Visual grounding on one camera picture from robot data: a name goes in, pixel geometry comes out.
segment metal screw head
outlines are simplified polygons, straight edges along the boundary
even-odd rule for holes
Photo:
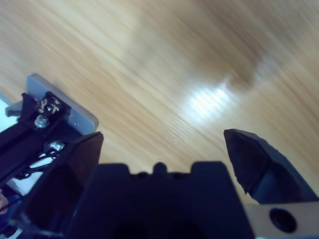
[[[65,144],[60,141],[54,141],[50,144],[50,147],[54,149],[55,151],[61,151],[64,148]]]
[[[49,125],[49,120],[44,118],[42,115],[38,115],[36,120],[34,121],[35,126],[38,128],[45,128]]]

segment black cable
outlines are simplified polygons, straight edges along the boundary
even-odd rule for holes
[[[29,168],[26,169],[23,173],[28,174],[28,173],[35,173],[35,172],[42,172],[43,169],[47,168],[51,163],[36,167],[36,168]]]
[[[17,198],[17,199],[15,199],[15,200],[13,200],[13,201],[10,202],[8,205],[6,205],[6,206],[0,208],[0,212],[2,212],[4,209],[7,209],[7,208],[9,208],[9,207],[12,207],[14,204],[16,204],[17,202],[19,202],[19,201],[21,201],[21,200],[23,200],[23,199],[24,199],[24,196],[21,196],[20,198]]]

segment bolt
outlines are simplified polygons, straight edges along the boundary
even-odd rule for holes
[[[61,151],[64,148],[65,144],[61,141],[54,141],[50,144],[50,147],[55,151]]]
[[[38,128],[45,128],[49,125],[49,120],[42,115],[38,115],[36,120],[34,121],[35,126]]]

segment wood grain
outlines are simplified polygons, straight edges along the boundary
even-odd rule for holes
[[[319,194],[318,0],[0,0],[0,91],[39,73],[89,109],[101,161],[221,160],[254,132]]]

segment metal bracket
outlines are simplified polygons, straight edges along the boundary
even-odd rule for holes
[[[72,128],[82,135],[87,135],[96,131],[99,125],[98,119],[39,74],[33,74],[27,77],[26,91],[27,94],[32,96],[36,101],[42,99],[46,92],[52,92],[71,107],[68,124]],[[19,110],[21,111],[21,108],[22,101],[17,102],[6,108],[6,115],[11,116],[10,113],[17,113]]]

